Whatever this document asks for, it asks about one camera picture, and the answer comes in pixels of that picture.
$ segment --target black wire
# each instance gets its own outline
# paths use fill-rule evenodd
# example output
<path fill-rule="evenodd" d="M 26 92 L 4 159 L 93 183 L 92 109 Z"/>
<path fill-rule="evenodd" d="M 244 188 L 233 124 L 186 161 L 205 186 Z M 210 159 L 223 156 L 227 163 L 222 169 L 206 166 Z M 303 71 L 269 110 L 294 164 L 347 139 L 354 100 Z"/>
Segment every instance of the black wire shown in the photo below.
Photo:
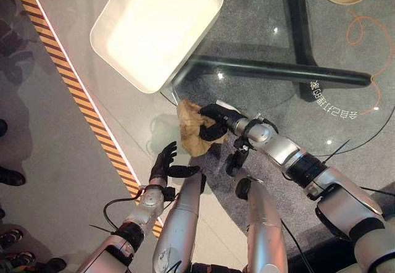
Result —
<path fill-rule="evenodd" d="M 281 220 L 281 222 L 283 223 L 283 226 L 284 226 L 284 228 L 286 229 L 286 231 L 289 233 L 289 236 L 291 236 L 292 240 L 294 240 L 294 242 L 295 242 L 295 244 L 296 244 L 296 247 L 298 248 L 299 252 L 301 253 L 302 260 L 303 260 L 304 264 L 306 265 L 307 270 L 308 270 L 310 273 L 314 273 L 313 268 L 311 268 L 309 261 L 307 260 L 306 256 L 304 255 L 304 253 L 303 253 L 301 247 L 299 246 L 299 243 L 296 241 L 294 235 L 291 233 L 291 231 L 290 231 L 289 228 L 286 226 L 286 224 L 284 223 L 284 221 Z"/>
<path fill-rule="evenodd" d="M 133 201 L 138 199 L 138 197 L 140 197 L 141 193 L 143 192 L 143 190 L 138 190 L 137 195 L 133 198 L 124 198 L 124 199 L 115 199 L 112 200 L 110 202 L 108 202 L 104 208 L 103 208 L 103 214 L 104 214 L 104 218 L 106 219 L 106 221 L 115 229 L 117 230 L 118 227 L 109 219 L 108 215 L 107 215 L 107 208 L 111 205 L 114 204 L 116 202 L 124 202 L 124 201 Z"/>
<path fill-rule="evenodd" d="M 171 201 L 171 202 L 169 202 L 169 204 L 166 205 L 166 206 L 163 208 L 163 210 L 165 210 L 166 208 L 168 208 L 168 207 L 177 199 L 177 197 L 178 197 L 179 194 L 180 194 L 180 193 L 177 193 L 177 194 L 174 196 L 174 200 Z"/>
<path fill-rule="evenodd" d="M 357 147 L 355 147 L 355 148 L 351 148 L 351 149 L 348 149 L 348 150 L 346 150 L 346 151 L 342 151 L 341 153 L 338 153 L 338 154 L 348 153 L 349 151 L 353 151 L 353 150 L 355 150 L 355 149 L 357 149 L 357 148 L 360 148 L 360 147 L 366 145 L 368 142 L 371 142 L 377 135 L 380 134 L 381 131 L 383 131 L 384 127 L 388 124 L 389 120 L 391 120 L 391 117 L 392 117 L 392 115 L 394 114 L 394 112 L 395 112 L 395 106 L 393 107 L 391 113 L 389 114 L 389 117 L 388 117 L 387 121 L 386 121 L 386 122 L 384 123 L 384 125 L 379 129 L 379 131 L 377 131 L 377 133 L 374 134 L 371 138 L 369 138 L 367 141 L 365 141 L 364 143 L 362 143 L 361 145 L 359 145 L 359 146 L 357 146 Z M 325 156 L 327 156 L 327 154 L 316 155 L 316 157 L 325 157 Z"/>
<path fill-rule="evenodd" d="M 375 190 L 374 188 L 365 188 L 365 187 L 360 187 L 360 188 L 363 188 L 364 190 L 367 190 L 367 191 L 375 191 L 377 193 L 381 193 L 381 194 L 384 194 L 384 195 L 389 195 L 389 196 L 394 196 L 395 197 L 394 193 L 390 193 L 388 191 L 380 191 L 380 190 Z"/>
<path fill-rule="evenodd" d="M 348 141 L 346 141 L 345 143 L 343 143 L 341 146 L 338 147 L 338 149 L 336 151 L 334 151 L 333 153 L 330 154 L 329 157 L 327 157 L 327 159 L 325 161 L 322 162 L 322 164 L 325 164 L 326 162 L 329 161 L 330 158 L 332 158 L 339 150 L 341 150 L 347 143 Z"/>
<path fill-rule="evenodd" d="M 110 231 L 110 230 L 107 230 L 107 229 L 105 229 L 105 228 L 99 227 L 99 226 L 97 226 L 97 225 L 89 225 L 89 226 L 90 226 L 90 227 L 97 228 L 97 229 L 99 229 L 99 230 L 102 230 L 102 231 L 105 231 L 105 232 L 109 232 L 109 233 L 111 233 L 111 231 Z"/>
<path fill-rule="evenodd" d="M 178 267 L 181 265 L 181 261 L 176 262 L 166 273 L 170 273 L 171 270 L 174 269 L 174 272 L 177 271 Z"/>
<path fill-rule="evenodd" d="M 292 180 L 291 178 L 289 178 L 288 176 L 286 176 L 284 172 L 282 172 L 281 174 L 283 174 L 283 177 L 284 177 L 286 180 L 290 180 L 290 181 L 293 182 L 293 180 Z"/>

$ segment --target orange cable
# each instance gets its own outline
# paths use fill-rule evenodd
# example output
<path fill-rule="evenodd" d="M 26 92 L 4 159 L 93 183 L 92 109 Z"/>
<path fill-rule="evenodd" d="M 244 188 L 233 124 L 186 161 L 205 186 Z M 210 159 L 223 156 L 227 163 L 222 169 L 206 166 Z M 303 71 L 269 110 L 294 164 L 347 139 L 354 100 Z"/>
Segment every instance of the orange cable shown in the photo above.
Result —
<path fill-rule="evenodd" d="M 364 19 L 365 19 L 365 20 L 369 20 L 369 21 L 373 22 L 375 25 L 377 25 L 377 26 L 381 29 L 381 31 L 383 31 L 383 33 L 385 34 L 385 36 L 386 36 L 386 38 L 387 38 L 387 40 L 388 40 L 388 44 L 389 44 L 389 51 L 388 51 L 388 58 L 387 58 L 387 61 L 385 62 L 384 66 L 383 66 L 378 72 L 376 72 L 375 74 L 372 75 L 372 77 L 370 77 L 370 81 L 371 81 L 371 83 L 372 83 L 372 85 L 373 85 L 373 87 L 375 88 L 376 93 L 377 93 L 377 101 L 376 101 L 376 104 L 375 104 L 372 108 L 367 109 L 366 111 L 361 112 L 360 115 L 363 116 L 363 115 L 365 115 L 365 114 L 369 114 L 369 113 L 371 113 L 372 111 L 374 111 L 374 107 L 377 107 L 378 104 L 379 104 L 379 102 L 380 102 L 380 99 L 381 99 L 381 90 L 380 90 L 380 87 L 379 87 L 379 86 L 377 85 L 377 83 L 375 82 L 375 77 L 376 77 L 377 75 L 383 73 L 383 71 L 384 71 L 384 70 L 389 66 L 389 64 L 391 63 L 391 59 L 392 59 L 392 56 L 393 56 L 393 44 L 392 44 L 391 36 L 389 35 L 387 29 L 386 29 L 381 23 L 379 23 L 379 21 L 377 21 L 376 19 L 374 19 L 374 18 L 372 18 L 372 17 L 369 17 L 369 16 L 367 16 L 367 15 L 360 15 L 360 16 L 358 16 L 354 11 L 352 11 L 352 10 L 350 10 L 350 9 L 349 9 L 349 12 L 350 12 L 355 18 L 354 18 L 354 20 L 349 24 L 348 29 L 347 29 L 346 39 L 347 39 L 347 43 L 348 43 L 348 44 L 350 44 L 351 46 L 356 46 L 356 45 L 358 45 L 358 44 L 362 41 L 362 38 L 364 37 L 364 26 L 362 25 L 362 22 L 361 22 L 361 21 L 364 20 Z M 358 23 L 358 25 L 359 25 L 359 38 L 358 38 L 356 41 L 350 41 L 350 39 L 349 39 L 350 30 L 351 30 L 351 28 L 354 26 L 355 23 Z"/>

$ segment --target black cable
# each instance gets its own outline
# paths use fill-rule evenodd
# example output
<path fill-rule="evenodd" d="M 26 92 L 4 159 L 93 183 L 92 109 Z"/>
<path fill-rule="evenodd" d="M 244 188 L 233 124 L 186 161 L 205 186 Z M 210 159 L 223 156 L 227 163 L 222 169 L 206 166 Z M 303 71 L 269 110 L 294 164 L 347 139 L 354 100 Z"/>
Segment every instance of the black cable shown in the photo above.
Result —
<path fill-rule="evenodd" d="M 138 199 L 138 197 L 140 197 L 141 193 L 143 192 L 143 190 L 138 190 L 137 195 L 135 197 L 132 198 L 124 198 L 124 199 L 115 199 L 112 200 L 110 202 L 108 202 L 104 208 L 103 208 L 103 214 L 104 214 L 104 218 L 106 219 L 106 221 L 111 225 L 111 227 L 113 227 L 115 230 L 118 229 L 118 227 L 109 219 L 108 215 L 107 215 L 107 208 L 111 205 L 114 204 L 116 202 L 125 202 L 125 201 L 133 201 Z"/>
<path fill-rule="evenodd" d="M 365 187 L 360 187 L 360 188 L 363 188 L 364 190 L 367 190 L 367 191 L 375 191 L 377 193 L 381 193 L 381 194 L 384 194 L 384 195 L 389 195 L 389 196 L 394 196 L 395 197 L 394 193 L 390 193 L 388 191 L 380 191 L 380 190 L 375 190 L 374 188 L 365 188 Z"/>
<path fill-rule="evenodd" d="M 177 197 L 178 197 L 179 194 L 180 194 L 180 193 L 177 193 L 177 194 L 174 196 L 174 200 L 173 200 L 173 201 L 170 201 L 169 204 L 166 205 L 166 206 L 163 208 L 163 210 L 165 210 L 166 208 L 168 208 L 168 207 L 177 199 Z"/>
<path fill-rule="evenodd" d="M 284 177 L 286 180 L 290 180 L 290 181 L 293 182 L 293 180 L 292 180 L 291 178 L 289 178 L 288 176 L 286 176 L 284 172 L 282 172 L 281 174 L 283 174 L 283 177 Z"/>
<path fill-rule="evenodd" d="M 175 273 L 180 265 L 181 265 L 181 261 L 176 262 L 169 270 L 166 271 L 166 273 L 170 273 L 170 271 L 173 269 Z"/>
<path fill-rule="evenodd" d="M 334 151 L 332 154 L 330 154 L 330 156 L 327 157 L 327 159 L 325 161 L 323 161 L 322 164 L 325 164 L 326 162 L 328 162 L 330 158 L 332 158 L 339 150 L 341 150 L 348 143 L 348 141 L 346 141 L 341 146 L 339 146 L 339 148 L 336 151 Z"/>
<path fill-rule="evenodd" d="M 89 226 L 90 226 L 90 227 L 97 228 L 97 229 L 102 230 L 102 231 L 105 231 L 105 232 L 111 233 L 110 230 L 107 230 L 107 229 L 105 229 L 105 228 L 99 227 L 98 225 L 89 225 Z"/>
<path fill-rule="evenodd" d="M 296 247 L 298 248 L 299 252 L 301 253 L 302 260 L 303 260 L 304 264 L 306 265 L 307 270 L 308 270 L 310 273 L 314 273 L 313 268 L 311 268 L 309 261 L 307 260 L 306 256 L 304 255 L 304 253 L 303 253 L 301 247 L 299 246 L 299 243 L 296 241 L 294 235 L 291 233 L 291 231 L 290 231 L 289 228 L 286 226 L 286 224 L 284 223 L 283 220 L 281 220 L 281 223 L 283 224 L 283 226 L 284 226 L 284 228 L 286 229 L 286 231 L 289 233 L 289 236 L 291 236 L 292 240 L 294 240 L 294 242 L 295 242 L 295 244 L 296 244 Z"/>

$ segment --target hazard stripe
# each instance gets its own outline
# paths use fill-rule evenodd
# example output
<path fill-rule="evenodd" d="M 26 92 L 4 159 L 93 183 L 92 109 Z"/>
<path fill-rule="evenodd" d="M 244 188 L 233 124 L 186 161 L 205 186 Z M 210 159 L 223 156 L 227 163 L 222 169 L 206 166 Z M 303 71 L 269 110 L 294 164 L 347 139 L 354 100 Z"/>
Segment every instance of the hazard stripe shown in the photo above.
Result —
<path fill-rule="evenodd" d="M 101 147 L 110 159 L 113 167 L 117 171 L 122 182 L 125 184 L 131 196 L 136 196 L 139 185 L 128 168 L 126 162 L 123 160 L 117 147 L 108 134 L 105 126 L 101 122 L 98 114 L 90 103 L 89 98 L 85 94 L 77 76 L 74 74 L 71 66 L 67 62 L 66 55 L 62 52 L 59 44 L 55 39 L 55 35 L 51 31 L 44 15 L 37 5 L 36 0 L 20 0 L 24 9 L 26 10 L 40 40 L 43 42 L 45 50 L 51 57 L 56 69 L 59 71 L 66 87 L 69 89 L 75 103 L 80 108 L 83 117 L 91 127 L 93 133 L 96 135 Z M 162 225 L 159 221 L 155 222 L 152 230 L 153 234 L 159 238 L 162 232 Z"/>

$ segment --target shoe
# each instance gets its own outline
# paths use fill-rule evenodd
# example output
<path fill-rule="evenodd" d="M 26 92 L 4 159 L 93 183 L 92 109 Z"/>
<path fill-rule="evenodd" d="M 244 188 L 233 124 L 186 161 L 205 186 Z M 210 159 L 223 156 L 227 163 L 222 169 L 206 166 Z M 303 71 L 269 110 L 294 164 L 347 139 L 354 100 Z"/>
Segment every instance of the shoe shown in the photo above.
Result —
<path fill-rule="evenodd" d="M 36 261 L 35 255 L 29 251 L 24 251 L 23 253 L 9 253 L 5 258 L 10 261 L 13 268 L 32 266 Z"/>
<path fill-rule="evenodd" d="M 18 187 L 20 185 L 24 185 L 25 182 L 26 179 L 23 174 L 17 171 L 8 170 L 6 168 L 0 167 L 0 183 Z"/>
<path fill-rule="evenodd" d="M 38 273 L 59 273 L 67 267 L 66 262 L 61 258 L 50 259 Z"/>
<path fill-rule="evenodd" d="M 8 230 L 6 233 L 0 235 L 0 246 L 2 249 L 6 250 L 11 245 L 20 241 L 22 238 L 22 231 L 17 229 Z"/>
<path fill-rule="evenodd" d="M 8 129 L 7 123 L 5 120 L 0 119 L 0 137 L 6 134 Z"/>

